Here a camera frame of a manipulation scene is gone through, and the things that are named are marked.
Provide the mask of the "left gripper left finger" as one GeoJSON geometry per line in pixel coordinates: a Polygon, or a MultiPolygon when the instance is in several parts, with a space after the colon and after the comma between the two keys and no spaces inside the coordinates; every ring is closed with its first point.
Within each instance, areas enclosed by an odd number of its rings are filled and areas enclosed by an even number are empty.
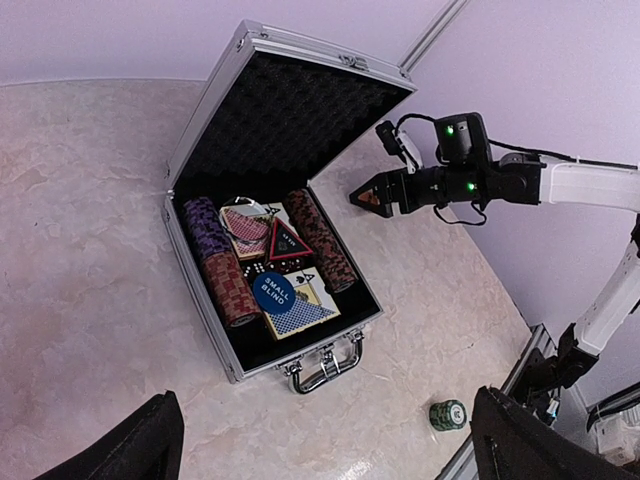
{"type": "Polygon", "coordinates": [[[156,394],[41,479],[177,479],[184,420],[176,394],[156,394]]]}

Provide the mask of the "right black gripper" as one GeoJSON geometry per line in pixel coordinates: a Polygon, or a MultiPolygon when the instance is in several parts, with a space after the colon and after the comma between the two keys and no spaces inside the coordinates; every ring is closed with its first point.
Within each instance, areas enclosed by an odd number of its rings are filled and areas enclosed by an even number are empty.
{"type": "Polygon", "coordinates": [[[479,171],[454,167],[430,167],[413,174],[391,170],[375,174],[349,194],[352,205],[382,218],[394,216],[392,204],[401,214],[412,213],[424,206],[444,208],[450,203],[470,202],[483,211],[490,201],[485,178],[479,171]],[[361,192],[374,188],[374,192],[361,192]]]}

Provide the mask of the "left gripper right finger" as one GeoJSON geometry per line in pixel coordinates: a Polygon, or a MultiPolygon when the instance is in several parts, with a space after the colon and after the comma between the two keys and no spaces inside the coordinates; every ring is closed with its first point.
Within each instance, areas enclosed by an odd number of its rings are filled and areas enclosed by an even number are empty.
{"type": "Polygon", "coordinates": [[[636,477],[563,438],[493,387],[476,393],[471,433],[480,479],[636,477]]]}

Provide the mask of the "black triangular button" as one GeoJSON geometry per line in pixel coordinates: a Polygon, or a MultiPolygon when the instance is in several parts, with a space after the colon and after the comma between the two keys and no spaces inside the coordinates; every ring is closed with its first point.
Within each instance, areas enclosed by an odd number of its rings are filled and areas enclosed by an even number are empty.
{"type": "Polygon", "coordinates": [[[266,258],[269,262],[309,256],[313,250],[279,218],[275,218],[266,258]]]}

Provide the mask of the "blue playing card deck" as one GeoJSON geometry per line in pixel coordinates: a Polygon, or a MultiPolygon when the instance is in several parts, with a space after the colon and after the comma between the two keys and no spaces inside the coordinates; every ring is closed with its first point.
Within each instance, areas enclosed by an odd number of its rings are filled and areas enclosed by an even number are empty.
{"type": "Polygon", "coordinates": [[[264,312],[268,329],[275,340],[283,340],[341,315],[315,267],[285,274],[284,279],[291,284],[295,293],[291,308],[278,314],[264,312]]]}

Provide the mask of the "red playing card deck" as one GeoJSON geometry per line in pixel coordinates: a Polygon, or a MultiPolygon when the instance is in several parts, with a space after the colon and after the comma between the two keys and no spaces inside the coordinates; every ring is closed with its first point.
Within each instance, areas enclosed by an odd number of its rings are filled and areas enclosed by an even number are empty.
{"type": "Polygon", "coordinates": [[[281,203],[225,206],[221,208],[221,216],[221,223],[227,228],[232,246],[240,260],[263,257],[266,254],[273,221],[276,217],[286,219],[281,203]]]}

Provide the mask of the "clear round button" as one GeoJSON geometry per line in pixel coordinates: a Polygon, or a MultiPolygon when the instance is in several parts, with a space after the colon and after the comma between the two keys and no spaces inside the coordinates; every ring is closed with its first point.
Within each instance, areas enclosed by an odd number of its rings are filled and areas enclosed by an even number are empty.
{"type": "Polygon", "coordinates": [[[223,227],[239,245],[257,246],[269,234],[272,215],[259,202],[249,197],[236,196],[220,208],[223,227]]]}

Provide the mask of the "aluminium poker case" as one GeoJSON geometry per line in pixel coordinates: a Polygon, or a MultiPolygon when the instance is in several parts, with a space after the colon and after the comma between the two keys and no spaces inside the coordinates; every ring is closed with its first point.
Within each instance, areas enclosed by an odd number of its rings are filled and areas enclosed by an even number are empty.
{"type": "MultiPolygon", "coordinates": [[[[270,368],[308,394],[358,365],[365,324],[381,306],[311,181],[415,90],[399,66],[303,34],[245,20],[209,76],[168,165],[165,225],[211,342],[232,382],[270,368]],[[332,294],[341,315],[275,340],[265,314],[226,328],[184,220],[190,199],[218,213],[236,196],[281,203],[304,189],[358,279],[332,294]]],[[[300,237],[283,205],[280,219],[300,237]]]]}

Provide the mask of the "blue round button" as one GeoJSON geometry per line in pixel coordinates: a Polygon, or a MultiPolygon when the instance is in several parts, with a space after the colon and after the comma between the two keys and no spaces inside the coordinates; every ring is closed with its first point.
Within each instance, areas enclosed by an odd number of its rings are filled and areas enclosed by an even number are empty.
{"type": "Polygon", "coordinates": [[[259,307],[269,314],[289,312],[295,304],[295,290],[290,281],[277,272],[265,272],[256,277],[252,292],[259,307]]]}

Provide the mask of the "orange round button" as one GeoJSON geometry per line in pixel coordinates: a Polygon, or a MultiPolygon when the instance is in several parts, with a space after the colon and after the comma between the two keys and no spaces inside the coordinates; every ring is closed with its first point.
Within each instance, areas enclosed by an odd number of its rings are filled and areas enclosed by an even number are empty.
{"type": "Polygon", "coordinates": [[[357,194],[356,200],[367,206],[379,207],[381,205],[381,201],[374,188],[361,191],[357,194]]]}

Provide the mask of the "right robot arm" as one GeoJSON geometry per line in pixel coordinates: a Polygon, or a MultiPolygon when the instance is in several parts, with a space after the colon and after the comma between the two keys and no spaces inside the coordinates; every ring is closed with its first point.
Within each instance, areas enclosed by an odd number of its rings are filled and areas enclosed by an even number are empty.
{"type": "Polygon", "coordinates": [[[575,204],[424,206],[385,220],[345,203],[343,222],[395,321],[424,323],[433,357],[487,373],[514,356],[530,322],[578,329],[626,257],[629,212],[575,204]]]}

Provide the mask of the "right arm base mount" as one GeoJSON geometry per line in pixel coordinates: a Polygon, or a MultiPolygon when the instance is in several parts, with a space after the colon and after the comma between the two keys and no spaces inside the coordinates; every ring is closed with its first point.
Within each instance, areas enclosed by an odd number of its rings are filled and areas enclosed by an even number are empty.
{"type": "Polygon", "coordinates": [[[561,392],[572,387],[599,360],[578,348],[571,323],[554,344],[543,325],[533,330],[509,395],[542,423],[552,426],[559,413],[561,392]]]}

